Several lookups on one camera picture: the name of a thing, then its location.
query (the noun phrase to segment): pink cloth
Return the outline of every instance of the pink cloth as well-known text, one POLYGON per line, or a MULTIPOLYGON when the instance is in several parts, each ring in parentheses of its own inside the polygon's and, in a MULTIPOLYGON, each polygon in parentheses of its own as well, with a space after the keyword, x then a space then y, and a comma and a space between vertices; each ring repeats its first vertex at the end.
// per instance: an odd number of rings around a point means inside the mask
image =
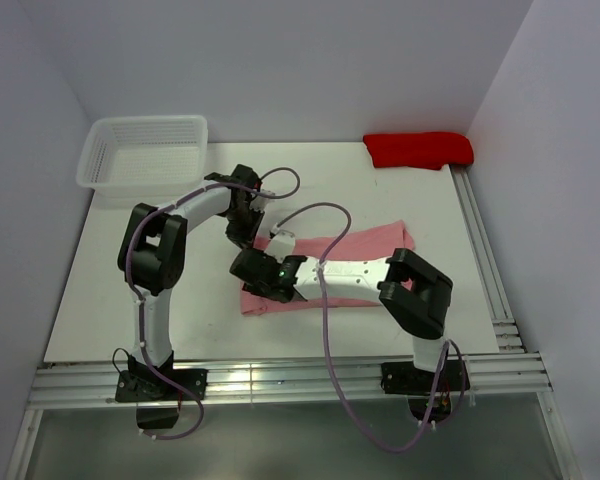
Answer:
MULTIPOLYGON (((332 241, 333 237, 297 239, 293 254, 320 257, 332 241)), ((265 249, 268 244, 268 238, 256 238, 256 248, 265 249)), ((403 221, 348 234, 331 250, 328 259, 375 260, 376 258, 393 255, 393 250, 396 248, 408 248, 410 250, 415 248, 413 238, 407 232, 403 221)), ((307 302, 280 303, 251 295, 244 290, 240 291, 240 310, 243 315, 262 315, 263 313, 316 308, 321 306, 321 302, 321 299, 316 299, 307 302)), ((374 305, 377 304, 363 300, 329 298, 329 307, 370 307, 374 305)))

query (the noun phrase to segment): white plastic basket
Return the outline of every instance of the white plastic basket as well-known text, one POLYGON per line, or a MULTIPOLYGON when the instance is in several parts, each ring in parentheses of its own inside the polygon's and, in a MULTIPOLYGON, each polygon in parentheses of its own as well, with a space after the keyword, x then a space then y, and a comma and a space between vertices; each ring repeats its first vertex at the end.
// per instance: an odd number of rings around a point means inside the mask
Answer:
POLYGON ((108 197, 185 193, 202 180, 207 135, 207 121, 197 115, 98 120, 76 181, 108 197))

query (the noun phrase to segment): red cloth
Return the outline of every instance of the red cloth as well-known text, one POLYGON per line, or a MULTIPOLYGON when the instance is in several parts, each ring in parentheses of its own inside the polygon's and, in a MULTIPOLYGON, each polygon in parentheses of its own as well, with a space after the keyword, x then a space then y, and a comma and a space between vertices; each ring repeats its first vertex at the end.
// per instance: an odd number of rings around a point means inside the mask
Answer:
POLYGON ((416 167, 440 170, 448 163, 473 163, 471 143, 459 133, 374 133, 365 135, 362 141, 376 168, 416 167))
MULTIPOLYGON (((324 249, 332 241, 333 237, 297 239, 293 254, 319 258, 324 249)), ((256 248, 264 250, 269 245, 269 239, 256 237, 254 245, 256 248)), ((409 248, 411 250, 415 248, 413 238, 407 232, 403 221, 346 235, 331 250, 328 259, 351 261, 375 260, 393 255, 393 250, 396 248, 409 248)), ((309 300, 307 302, 279 303, 240 290, 240 310, 243 315, 288 312, 290 310, 316 308, 321 305, 322 299, 309 300)), ((365 302, 363 300, 329 297, 330 307, 374 307, 377 305, 377 303, 365 302)))

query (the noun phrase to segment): purple cable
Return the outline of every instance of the purple cable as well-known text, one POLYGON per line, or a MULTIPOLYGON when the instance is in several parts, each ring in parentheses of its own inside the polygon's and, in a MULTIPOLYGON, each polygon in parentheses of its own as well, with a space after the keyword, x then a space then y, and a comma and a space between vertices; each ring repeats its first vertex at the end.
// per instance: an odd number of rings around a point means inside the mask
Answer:
MULTIPOLYGON (((331 203, 331 202, 313 203, 311 205, 302 207, 299 210, 296 210, 291 215, 287 216, 286 218, 284 218, 283 220, 278 222, 278 226, 282 226, 286 222, 291 220, 293 217, 295 217, 296 215, 299 215, 302 212, 305 212, 311 208, 316 208, 316 207, 333 207, 333 208, 340 210, 347 217, 347 225, 342 230, 342 233, 340 233, 340 235, 338 235, 333 240, 333 242, 331 242, 329 244, 329 246, 325 249, 325 251, 322 252, 322 255, 320 256, 320 259, 319 259, 320 266, 322 266, 322 265, 324 265, 324 263, 327 259, 327 256, 329 255, 331 250, 338 244, 338 242, 340 242, 340 240, 342 240, 344 238, 344 236, 349 232, 349 229, 351 228, 351 214, 349 213, 349 211, 346 208, 344 208, 341 205, 338 205, 336 203, 331 203)), ((442 346, 442 351, 440 352, 440 358, 438 359, 438 365, 437 365, 435 374, 433 376, 433 382, 431 384, 431 392, 429 393, 429 400, 427 402, 427 409, 425 410, 424 417, 422 419, 422 423, 420 424, 420 427, 418 428, 418 430, 417 430, 416 434, 413 436, 413 438, 411 440, 409 440, 409 442, 407 442, 405 445, 402 445, 400 447, 393 447, 391 445, 388 445, 387 443, 385 443, 382 440, 380 440, 379 438, 377 438, 373 434, 371 429, 367 425, 365 425, 362 422, 362 420, 360 420, 360 418, 358 418, 355 411, 353 410, 353 407, 351 406, 351 404, 347 400, 344 392, 342 391, 342 387, 340 386, 340 382, 338 381, 338 377, 336 376, 335 368, 333 366, 333 359, 331 358, 331 347, 329 345, 329 301, 328 301, 328 296, 327 296, 327 284, 325 282, 324 272, 321 267, 318 268, 317 275, 318 275, 318 279, 320 281, 320 290, 322 292, 322 342, 324 345, 324 358, 325 358, 325 362, 327 364, 327 371, 329 372, 329 378, 331 379, 333 388, 335 389, 336 394, 338 395, 338 398, 340 399, 340 402, 342 403, 343 408, 347 412, 347 415, 349 415, 349 418, 351 418, 354 425, 358 428, 358 430, 365 437, 367 437, 374 445, 379 447, 381 450, 384 450, 385 452, 396 453, 396 454, 404 453, 407 450, 409 450, 411 447, 413 447, 418 442, 418 440, 420 440, 420 438, 422 437, 423 433, 425 432, 425 430, 428 426, 429 418, 431 417, 431 411, 433 410, 433 404, 435 401, 436 392, 438 390, 438 382, 440 380, 440 374, 444 367, 444 363, 445 363, 445 360, 447 357, 447 352, 449 351, 449 345, 453 346, 453 348, 456 351, 458 358, 460 359, 460 362, 462 364, 462 389, 460 391, 460 397, 458 398, 458 404, 456 405, 456 407, 452 410, 452 412, 449 414, 449 416, 444 421, 449 420, 452 416, 455 415, 455 413, 459 409, 462 399, 464 398, 464 393, 465 393, 465 389, 466 389, 466 372, 465 372, 465 368, 464 368, 464 362, 462 360, 462 354, 460 353, 460 349, 458 348, 458 345, 453 340, 447 340, 444 342, 444 344, 442 346)))
POLYGON ((157 440, 177 440, 179 438, 184 438, 187 435, 190 435, 191 433, 196 431, 198 429, 198 427, 200 426, 200 424, 202 423, 202 419, 204 418, 204 406, 202 405, 202 402, 200 401, 200 399, 198 398, 198 396, 195 393, 193 393, 188 388, 183 387, 179 383, 174 382, 170 378, 168 378, 165 375, 163 375, 162 373, 160 373, 158 371, 158 369, 151 362, 151 358, 149 357, 149 354, 147 352, 147 342, 146 342, 145 331, 144 331, 144 327, 145 327, 144 302, 146 299, 145 299, 144 295, 142 294, 142 292, 133 284, 133 279, 131 276, 131 257, 132 257, 133 251, 135 250, 136 246, 138 245, 138 241, 140 240, 140 235, 142 233, 142 230, 152 219, 154 219, 158 215, 160 215, 162 213, 170 212, 171 210, 178 208, 183 203, 191 200, 192 198, 195 198, 198 195, 206 192, 207 190, 212 190, 214 188, 221 188, 221 187, 235 188, 238 190, 243 190, 245 192, 249 192, 252 195, 257 195, 257 196, 272 199, 272 200, 288 198, 291 195, 293 195, 294 193, 296 193, 298 191, 298 189, 300 188, 300 176, 298 175, 298 173, 295 170, 293 170, 292 168, 289 168, 289 167, 278 167, 278 168, 275 168, 275 169, 265 173, 264 176, 261 177, 261 179, 267 177, 268 175, 270 175, 274 172, 280 172, 280 171, 290 172, 296 178, 296 186, 288 193, 285 193, 283 195, 274 195, 274 194, 259 192, 257 190, 253 190, 251 188, 245 187, 244 185, 238 185, 235 183, 213 183, 211 185, 199 188, 197 190, 194 190, 191 193, 188 193, 184 197, 178 199, 175 202, 175 204, 167 205, 166 207, 159 208, 158 210, 150 213, 149 215, 147 215, 145 218, 142 219, 142 221, 138 224, 136 230, 133 232, 133 235, 131 236, 131 242, 129 244, 129 249, 127 250, 127 256, 125 259, 125 279, 126 279, 127 283, 129 284, 131 291, 136 295, 136 297, 138 297, 138 330, 139 330, 139 340, 140 340, 140 345, 141 345, 140 351, 142 353, 142 358, 144 359, 144 362, 147 365, 147 368, 149 369, 149 371, 151 371, 151 373, 153 373, 157 378, 159 378, 166 384, 172 386, 176 390, 189 396, 194 402, 196 402, 196 404, 198 405, 198 408, 200 409, 200 415, 198 417, 198 420, 195 422, 195 424, 192 427, 185 430, 184 432, 174 434, 174 435, 161 435, 161 434, 159 435, 159 434, 152 434, 152 433, 149 433, 146 431, 142 432, 151 438, 154 438, 157 440))

